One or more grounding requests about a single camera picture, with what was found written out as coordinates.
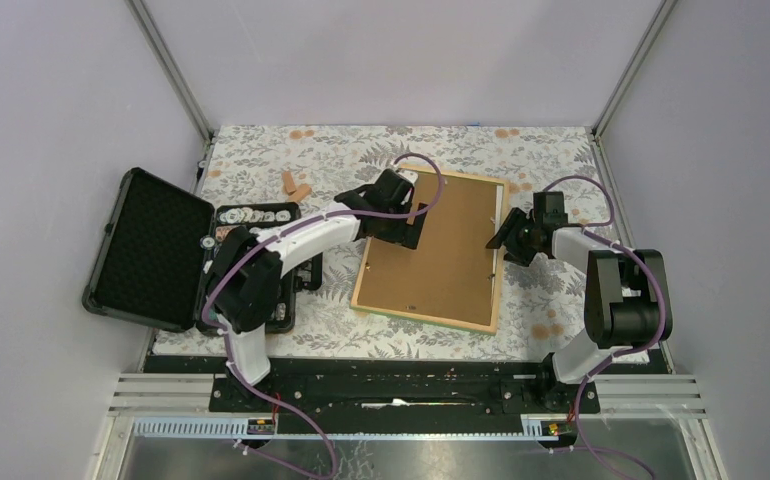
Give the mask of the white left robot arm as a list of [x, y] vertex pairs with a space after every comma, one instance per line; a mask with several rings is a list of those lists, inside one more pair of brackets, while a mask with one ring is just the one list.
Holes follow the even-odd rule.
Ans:
[[429, 205], [412, 206], [418, 173], [389, 168], [371, 184], [340, 193], [321, 211], [254, 234], [227, 234], [206, 273], [202, 321], [219, 331], [228, 367], [238, 378], [233, 398], [249, 411], [270, 401], [266, 323], [282, 279], [335, 246], [373, 237], [414, 249]]

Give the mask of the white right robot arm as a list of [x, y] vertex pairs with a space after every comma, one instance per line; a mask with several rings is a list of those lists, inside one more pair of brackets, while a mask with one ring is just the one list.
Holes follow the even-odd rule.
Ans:
[[558, 191], [534, 194], [528, 211], [511, 209], [486, 247], [522, 267], [543, 254], [585, 276], [583, 330], [547, 355], [529, 384], [530, 397], [544, 410], [576, 408], [594, 376], [672, 331], [662, 254], [631, 250], [574, 225]]

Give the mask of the tan wooden block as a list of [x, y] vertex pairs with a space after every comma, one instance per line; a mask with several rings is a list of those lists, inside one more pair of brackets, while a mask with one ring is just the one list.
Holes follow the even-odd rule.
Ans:
[[283, 171], [281, 174], [282, 189], [287, 196], [293, 195], [297, 191], [297, 184], [290, 171]]
[[288, 196], [288, 201], [300, 204], [312, 193], [312, 188], [308, 184], [301, 184]]

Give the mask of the black poker chip case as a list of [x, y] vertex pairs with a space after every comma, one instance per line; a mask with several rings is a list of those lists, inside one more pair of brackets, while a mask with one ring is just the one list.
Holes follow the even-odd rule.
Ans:
[[214, 207], [141, 168], [127, 171], [82, 305], [90, 313], [173, 333], [209, 332], [201, 319], [206, 272], [229, 232], [301, 216], [294, 202]]

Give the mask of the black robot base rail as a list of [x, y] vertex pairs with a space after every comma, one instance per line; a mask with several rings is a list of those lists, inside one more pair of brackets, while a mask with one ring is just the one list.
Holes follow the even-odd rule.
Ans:
[[256, 384], [257, 394], [234, 379], [220, 357], [152, 356], [144, 370], [150, 374], [209, 374], [224, 376], [230, 385], [276, 408], [292, 412], [313, 425], [305, 408], [315, 401], [379, 401], [404, 399], [410, 402], [478, 400], [504, 405], [518, 413], [532, 407], [539, 413], [563, 413], [565, 423], [576, 408], [563, 406], [553, 411], [529, 395], [541, 362], [467, 362], [424, 360], [335, 360], [273, 358], [270, 373]]

